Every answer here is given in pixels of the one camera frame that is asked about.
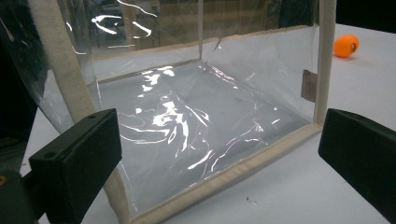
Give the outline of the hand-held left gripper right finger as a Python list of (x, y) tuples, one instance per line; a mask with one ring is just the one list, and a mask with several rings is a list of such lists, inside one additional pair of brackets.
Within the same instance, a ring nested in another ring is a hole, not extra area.
[(330, 108), (318, 154), (390, 224), (396, 224), (396, 131)]

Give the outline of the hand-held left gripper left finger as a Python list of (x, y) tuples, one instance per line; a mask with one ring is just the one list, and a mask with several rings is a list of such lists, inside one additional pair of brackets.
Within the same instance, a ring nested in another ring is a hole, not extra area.
[(79, 121), (29, 158), (40, 213), (52, 224), (80, 224), (120, 159), (114, 108)]

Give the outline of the clear plastic bag beige trim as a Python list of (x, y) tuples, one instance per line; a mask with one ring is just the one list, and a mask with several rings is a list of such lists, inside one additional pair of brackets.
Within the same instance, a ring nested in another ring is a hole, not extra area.
[(318, 133), (336, 1), (0, 0), (57, 137), (117, 111), (121, 159), (80, 224), (159, 224)]

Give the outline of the orange table tennis ball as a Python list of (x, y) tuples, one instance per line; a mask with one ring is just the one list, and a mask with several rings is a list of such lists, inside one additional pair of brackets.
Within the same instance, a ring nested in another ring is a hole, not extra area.
[(347, 58), (353, 55), (359, 48), (360, 41), (354, 35), (342, 35), (333, 43), (333, 53), (340, 58)]

